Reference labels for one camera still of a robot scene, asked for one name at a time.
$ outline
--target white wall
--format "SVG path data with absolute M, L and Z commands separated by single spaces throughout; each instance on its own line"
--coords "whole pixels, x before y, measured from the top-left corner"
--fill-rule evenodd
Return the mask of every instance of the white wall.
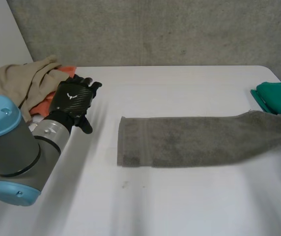
M 6 0 L 0 0 L 0 67 L 24 64 L 32 58 Z

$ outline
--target gray concrete wall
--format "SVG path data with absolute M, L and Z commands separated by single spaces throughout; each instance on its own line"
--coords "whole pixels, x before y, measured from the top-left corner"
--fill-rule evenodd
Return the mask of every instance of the gray concrete wall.
M 281 0 L 7 0 L 34 60 L 264 65 L 281 79 Z

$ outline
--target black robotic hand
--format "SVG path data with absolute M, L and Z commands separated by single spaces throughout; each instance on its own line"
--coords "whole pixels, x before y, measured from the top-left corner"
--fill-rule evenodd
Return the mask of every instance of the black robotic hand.
M 91 82 L 91 78 L 82 78 L 78 75 L 61 82 L 57 87 L 50 105 L 50 114 L 46 119 L 52 117 L 57 121 L 63 119 L 63 123 L 80 127 L 86 134 L 92 133 L 92 127 L 85 115 L 92 99 L 96 96 L 97 89 L 102 84 L 94 82 L 89 86 Z

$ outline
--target logo on hand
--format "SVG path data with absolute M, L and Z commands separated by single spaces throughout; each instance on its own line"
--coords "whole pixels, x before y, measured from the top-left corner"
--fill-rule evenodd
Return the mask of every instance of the logo on hand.
M 71 100 L 72 98 L 77 97 L 77 95 L 75 95 L 75 96 L 70 96 L 68 93 L 67 93 L 67 96 L 70 98 L 70 100 Z

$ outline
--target orange cloth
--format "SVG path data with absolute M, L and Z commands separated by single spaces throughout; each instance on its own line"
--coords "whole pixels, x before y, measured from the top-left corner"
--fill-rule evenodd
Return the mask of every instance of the orange cloth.
M 69 76 L 73 78 L 75 75 L 76 66 L 62 66 L 62 67 L 58 68 L 57 70 L 63 71 L 65 73 L 69 74 Z M 46 96 L 46 98 L 42 102 L 40 102 L 37 106 L 33 107 L 29 111 L 29 113 L 31 115 L 40 114 L 43 117 L 48 116 L 49 107 L 50 107 L 50 104 L 52 102 L 52 99 L 53 99 L 55 93 L 56 92 L 50 92 Z

